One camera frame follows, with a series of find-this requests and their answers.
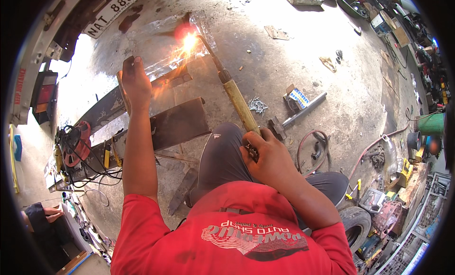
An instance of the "printed logo on shirt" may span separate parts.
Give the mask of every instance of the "printed logo on shirt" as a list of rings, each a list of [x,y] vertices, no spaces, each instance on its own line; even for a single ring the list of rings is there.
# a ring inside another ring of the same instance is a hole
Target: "printed logo on shirt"
[[[229,220],[202,229],[201,238],[220,248],[237,249],[256,261],[274,261],[300,250],[308,250],[305,237],[289,232],[288,228]]]

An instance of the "spare tire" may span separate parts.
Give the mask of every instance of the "spare tire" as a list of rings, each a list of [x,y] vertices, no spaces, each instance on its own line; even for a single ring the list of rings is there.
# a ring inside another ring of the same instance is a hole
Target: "spare tire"
[[[370,214],[360,207],[349,207],[339,212],[351,252],[363,244],[371,227]]]

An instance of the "green bucket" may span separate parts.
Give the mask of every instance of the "green bucket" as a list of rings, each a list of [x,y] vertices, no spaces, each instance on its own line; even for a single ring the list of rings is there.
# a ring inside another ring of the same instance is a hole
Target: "green bucket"
[[[423,136],[442,136],[444,132],[444,116],[445,113],[436,113],[431,116],[421,115],[417,117],[419,120],[414,122],[414,132],[420,131]]]

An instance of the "black shorts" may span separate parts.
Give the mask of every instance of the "black shorts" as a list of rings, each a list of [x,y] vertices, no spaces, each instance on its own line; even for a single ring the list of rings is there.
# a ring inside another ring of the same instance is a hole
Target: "black shorts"
[[[220,124],[210,134],[202,151],[197,187],[187,197],[189,207],[227,182],[244,180],[260,183],[251,176],[243,162],[239,149],[242,146],[242,136],[239,127],[229,122]],[[343,199],[349,184],[345,175],[333,171],[308,176],[306,180],[324,193],[334,205]],[[300,228],[306,228],[297,211],[296,214]]]

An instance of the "hand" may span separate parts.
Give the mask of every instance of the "hand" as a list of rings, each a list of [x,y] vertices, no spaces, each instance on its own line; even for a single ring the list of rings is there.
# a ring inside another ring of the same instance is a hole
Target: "hand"
[[[63,215],[63,209],[61,207],[61,204],[59,206],[59,209],[47,207],[47,208],[43,208],[43,210],[44,210],[44,214],[46,215],[46,219],[49,223],[53,223],[61,215]]]
[[[280,191],[282,185],[302,176],[295,168],[287,148],[275,138],[273,133],[269,129],[263,128],[261,134],[263,138],[250,131],[242,138],[243,144],[247,144],[249,141],[253,147],[258,149],[258,163],[254,162],[245,147],[240,147],[240,152],[248,171],[254,178]]]
[[[148,112],[152,89],[140,56],[131,56],[123,61],[122,84],[131,102],[132,111],[147,110]]]

